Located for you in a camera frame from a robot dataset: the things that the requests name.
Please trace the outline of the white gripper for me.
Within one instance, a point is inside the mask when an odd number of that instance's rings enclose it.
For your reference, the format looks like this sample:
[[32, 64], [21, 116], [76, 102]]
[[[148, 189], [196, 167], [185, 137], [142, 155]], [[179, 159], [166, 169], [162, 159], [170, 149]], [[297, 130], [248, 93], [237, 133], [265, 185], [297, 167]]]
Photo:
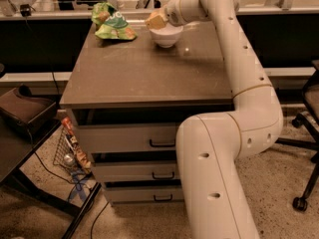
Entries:
[[181, 0], [170, 0], [165, 6], [164, 10], [153, 10], [150, 16], [146, 19], [146, 25], [149, 29], [162, 29], [169, 21], [174, 26], [185, 25], [180, 10]]

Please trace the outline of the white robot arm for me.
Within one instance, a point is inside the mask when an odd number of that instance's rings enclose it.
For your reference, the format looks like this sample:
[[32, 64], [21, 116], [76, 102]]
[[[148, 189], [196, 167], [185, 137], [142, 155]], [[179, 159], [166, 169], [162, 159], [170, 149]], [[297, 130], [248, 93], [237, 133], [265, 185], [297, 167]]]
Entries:
[[146, 20], [166, 24], [212, 21], [234, 110], [192, 116], [176, 134], [176, 157], [192, 239], [259, 239], [234, 161], [274, 144], [283, 113], [237, 18], [235, 0], [170, 0]]

